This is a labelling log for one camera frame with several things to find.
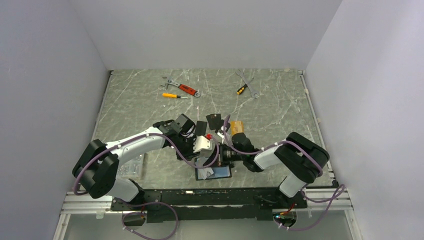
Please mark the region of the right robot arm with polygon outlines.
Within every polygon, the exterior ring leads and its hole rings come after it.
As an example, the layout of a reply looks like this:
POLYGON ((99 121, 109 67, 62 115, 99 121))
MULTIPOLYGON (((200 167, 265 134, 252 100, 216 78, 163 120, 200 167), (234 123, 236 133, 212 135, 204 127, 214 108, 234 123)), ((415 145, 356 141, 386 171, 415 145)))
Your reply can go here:
POLYGON ((253 146, 243 132, 228 139, 225 147, 251 172, 259 173, 269 167, 282 164, 289 170, 278 186, 276 203, 287 208, 295 201, 295 195, 305 186, 321 177, 330 160, 329 153, 297 132, 291 132, 284 140, 264 148, 253 146))

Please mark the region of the black leather card holder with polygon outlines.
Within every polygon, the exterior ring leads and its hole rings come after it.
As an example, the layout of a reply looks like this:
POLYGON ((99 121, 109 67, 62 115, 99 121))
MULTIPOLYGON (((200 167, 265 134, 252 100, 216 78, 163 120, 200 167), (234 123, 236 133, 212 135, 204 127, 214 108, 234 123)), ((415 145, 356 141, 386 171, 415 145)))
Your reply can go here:
POLYGON ((214 165, 207 168, 195 168, 195 180, 214 180, 232 177, 231 167, 223 163, 221 159, 215 161, 214 165))

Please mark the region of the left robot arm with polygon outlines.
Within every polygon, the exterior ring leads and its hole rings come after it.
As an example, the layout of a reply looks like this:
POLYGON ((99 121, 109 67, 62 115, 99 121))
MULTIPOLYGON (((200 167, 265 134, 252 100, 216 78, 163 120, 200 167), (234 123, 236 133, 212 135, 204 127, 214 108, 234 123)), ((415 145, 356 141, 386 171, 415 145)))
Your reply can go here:
POLYGON ((74 184, 82 185, 85 194, 93 199, 112 196, 137 210, 145 203, 145 192, 133 179, 118 176, 119 168, 136 157, 166 147, 175 149, 177 159, 190 160, 195 156, 195 127, 189 117, 180 114, 121 140, 92 140, 72 169, 74 184))

